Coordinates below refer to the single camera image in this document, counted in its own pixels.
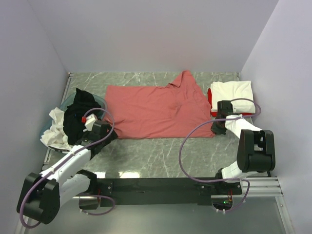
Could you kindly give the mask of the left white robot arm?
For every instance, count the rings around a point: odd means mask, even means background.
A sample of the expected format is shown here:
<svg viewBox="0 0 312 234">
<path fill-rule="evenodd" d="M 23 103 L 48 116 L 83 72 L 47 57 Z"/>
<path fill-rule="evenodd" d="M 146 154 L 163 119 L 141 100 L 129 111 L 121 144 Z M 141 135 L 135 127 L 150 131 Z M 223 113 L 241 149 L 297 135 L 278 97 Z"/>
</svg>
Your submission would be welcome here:
<svg viewBox="0 0 312 234">
<path fill-rule="evenodd" d="M 49 224 L 61 206 L 73 197 L 98 196 L 97 175 L 82 167 L 115 139 L 113 125 L 97 120 L 60 161 L 39 174 L 30 173 L 24 180 L 17 204 L 21 223 L 25 223 L 23 217 L 26 216 Z"/>
</svg>

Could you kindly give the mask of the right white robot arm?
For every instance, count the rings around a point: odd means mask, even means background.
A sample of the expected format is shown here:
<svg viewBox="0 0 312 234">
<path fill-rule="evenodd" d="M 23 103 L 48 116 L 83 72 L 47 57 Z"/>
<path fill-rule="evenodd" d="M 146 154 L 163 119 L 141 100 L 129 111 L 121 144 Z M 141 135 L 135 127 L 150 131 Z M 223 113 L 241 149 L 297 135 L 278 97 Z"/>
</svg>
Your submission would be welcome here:
<svg viewBox="0 0 312 234">
<path fill-rule="evenodd" d="M 276 166 L 273 132 L 255 127 L 242 114 L 235 113 L 232 102 L 217 102 L 216 121 L 211 126 L 216 135 L 230 131 L 239 139 L 236 161 L 220 169 L 215 177 L 214 190 L 221 195 L 231 189 L 235 179 L 270 172 Z"/>
</svg>

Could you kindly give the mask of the pink t shirt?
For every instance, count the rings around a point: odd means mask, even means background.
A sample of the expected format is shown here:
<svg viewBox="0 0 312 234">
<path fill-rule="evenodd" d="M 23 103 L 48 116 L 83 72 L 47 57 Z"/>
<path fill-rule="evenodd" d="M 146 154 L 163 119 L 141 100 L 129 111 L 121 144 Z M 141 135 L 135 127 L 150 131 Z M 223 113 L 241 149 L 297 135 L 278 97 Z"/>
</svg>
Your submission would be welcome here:
<svg viewBox="0 0 312 234">
<path fill-rule="evenodd" d="M 109 85 L 105 100 L 120 139 L 184 138 L 211 119 L 211 105 L 190 71 L 165 86 Z"/>
</svg>

